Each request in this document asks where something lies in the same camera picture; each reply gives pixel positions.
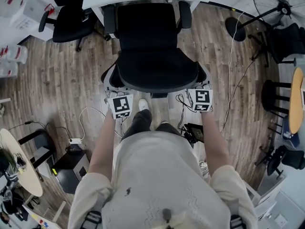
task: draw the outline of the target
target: office chair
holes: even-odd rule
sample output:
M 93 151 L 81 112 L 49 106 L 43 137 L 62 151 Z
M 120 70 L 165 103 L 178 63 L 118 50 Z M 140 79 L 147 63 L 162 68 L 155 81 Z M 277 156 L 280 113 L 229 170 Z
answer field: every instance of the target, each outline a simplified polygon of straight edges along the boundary
M 302 170 L 305 168 L 304 151 L 288 150 L 284 145 L 278 147 L 275 152 L 274 150 L 275 148 L 273 146 L 269 147 L 268 152 L 263 151 L 266 156 L 260 162 L 255 162 L 256 166 L 259 166 L 261 163 L 267 164 L 268 176 L 272 175 L 276 171 L 278 173 L 278 179 L 283 172 L 283 170 L 280 171 L 278 169 L 278 166 L 281 163 L 294 169 Z
M 114 33 L 121 46 L 117 61 L 101 77 L 106 92 L 134 89 L 160 98 L 209 83 L 207 69 L 177 48 L 177 34 L 192 25 L 187 2 L 179 2 L 178 26 L 168 3 L 120 6 L 117 13 L 114 5 L 102 9 L 105 32 Z
M 96 32 L 106 41 L 110 36 L 103 36 L 94 26 L 97 17 L 91 9 L 82 10 L 83 0 L 54 0 L 61 8 L 56 20 L 48 18 L 49 11 L 45 12 L 40 25 L 39 32 L 43 32 L 46 23 L 54 25 L 53 42 L 71 42 L 77 40 L 76 51 L 81 51 L 80 44 L 83 37 Z
M 274 130 L 272 128 L 269 128 L 269 130 L 273 131 L 273 132 L 276 132 L 278 133 L 279 135 L 281 135 L 282 139 L 289 142 L 290 145 L 293 147 L 293 148 L 297 148 L 299 145 L 300 145 L 300 138 L 299 138 L 299 134 L 298 133 L 295 133 L 295 134 L 291 134 L 290 133 L 290 130 L 289 130 L 289 119 L 288 119 L 288 116 L 285 116 L 285 117 L 282 117 L 281 115 L 275 113 L 275 112 L 272 112 L 270 111 L 271 113 L 273 113 L 274 115 L 282 118 L 282 125 L 279 125 L 279 124 L 274 124 L 275 126 L 279 126 L 282 128 L 281 132 L 278 132 L 277 130 Z
M 275 29 L 272 26 L 266 32 L 258 33 L 262 40 L 260 41 L 254 35 L 248 35 L 248 38 L 261 46 L 260 51 L 252 60 L 256 59 L 260 54 L 265 54 L 266 67 L 269 67 L 268 52 L 271 53 L 274 61 L 279 64 L 283 59 L 291 54 L 305 54 L 304 28 L 300 29 L 296 23 L 284 29 Z

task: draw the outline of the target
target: black stool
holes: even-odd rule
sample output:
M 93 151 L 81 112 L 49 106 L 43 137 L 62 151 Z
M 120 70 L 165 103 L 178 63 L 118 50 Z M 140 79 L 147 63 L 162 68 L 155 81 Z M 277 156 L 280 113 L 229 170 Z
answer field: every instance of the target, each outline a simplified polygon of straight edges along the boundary
M 276 95 L 276 88 L 277 87 L 285 87 L 285 88 L 291 88 L 290 83 L 281 83 L 281 82 L 273 82 L 271 80 L 265 81 L 262 89 L 262 105 L 264 110 L 266 111 L 277 111 L 281 112 L 283 114 L 289 114 L 288 109 L 280 108 L 275 106 L 276 100 L 281 101 L 290 101 L 289 97 L 283 97 Z

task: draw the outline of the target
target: black pants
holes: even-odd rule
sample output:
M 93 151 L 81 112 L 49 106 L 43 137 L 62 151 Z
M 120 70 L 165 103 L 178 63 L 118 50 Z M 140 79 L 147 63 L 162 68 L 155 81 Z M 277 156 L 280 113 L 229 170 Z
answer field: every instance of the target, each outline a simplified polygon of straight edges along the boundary
M 148 109 L 144 109 L 140 112 L 138 112 L 133 120 L 132 120 L 132 125 L 128 128 L 127 132 L 123 136 L 122 140 L 133 135 L 137 134 L 139 132 L 148 132 L 150 131 L 150 126 L 152 123 L 152 113 Z M 169 123 L 164 123 L 159 125 L 159 127 L 156 129 L 156 131 L 161 131 L 161 132 L 169 132 L 172 134 L 180 135 L 178 130 L 173 127 Z

